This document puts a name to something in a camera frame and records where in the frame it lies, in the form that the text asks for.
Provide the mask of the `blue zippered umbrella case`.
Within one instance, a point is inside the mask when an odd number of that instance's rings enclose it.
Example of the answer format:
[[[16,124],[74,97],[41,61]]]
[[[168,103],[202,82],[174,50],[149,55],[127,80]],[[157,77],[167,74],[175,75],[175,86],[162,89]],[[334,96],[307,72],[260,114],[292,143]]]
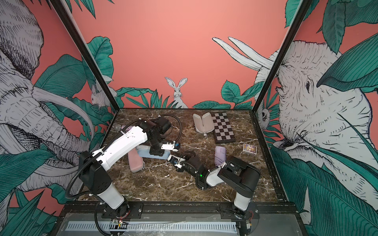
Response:
[[[139,145],[136,147],[137,153],[143,158],[154,158],[167,160],[170,155],[170,150],[155,150],[151,146]]]

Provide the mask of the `pink zippered umbrella case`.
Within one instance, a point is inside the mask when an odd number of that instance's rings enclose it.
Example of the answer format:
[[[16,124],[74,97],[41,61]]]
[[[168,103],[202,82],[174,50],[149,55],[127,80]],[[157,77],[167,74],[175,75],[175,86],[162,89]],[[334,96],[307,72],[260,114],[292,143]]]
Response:
[[[143,158],[139,156],[136,148],[128,152],[128,161],[129,161],[130,170],[133,173],[136,173],[144,169]]]

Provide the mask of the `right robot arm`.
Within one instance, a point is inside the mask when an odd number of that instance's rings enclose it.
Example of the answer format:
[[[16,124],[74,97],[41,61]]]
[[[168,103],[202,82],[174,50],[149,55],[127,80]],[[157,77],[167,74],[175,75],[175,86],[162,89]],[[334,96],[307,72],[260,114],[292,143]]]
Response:
[[[225,183],[236,191],[232,210],[238,219],[251,219],[253,213],[248,209],[255,193],[260,171],[253,165],[235,157],[229,157],[226,162],[209,170],[199,157],[191,152],[180,157],[170,155],[168,162],[176,167],[177,172],[187,172],[195,178],[195,185],[200,190],[207,190]]]

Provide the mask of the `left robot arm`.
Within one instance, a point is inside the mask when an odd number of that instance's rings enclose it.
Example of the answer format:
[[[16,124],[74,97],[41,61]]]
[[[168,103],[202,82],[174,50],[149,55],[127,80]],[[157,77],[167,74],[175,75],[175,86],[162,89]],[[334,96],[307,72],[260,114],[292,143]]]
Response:
[[[77,179],[88,188],[87,193],[95,195],[107,206],[107,212],[117,217],[129,213],[130,207],[125,197],[112,183],[108,170],[132,150],[141,150],[142,156],[154,159],[167,159],[171,149],[177,149],[177,141],[167,141],[162,135],[171,128],[164,114],[152,120],[139,119],[126,125],[111,144],[93,152],[85,151],[79,158],[79,169],[66,188],[65,198],[76,199],[79,194],[70,191]]]

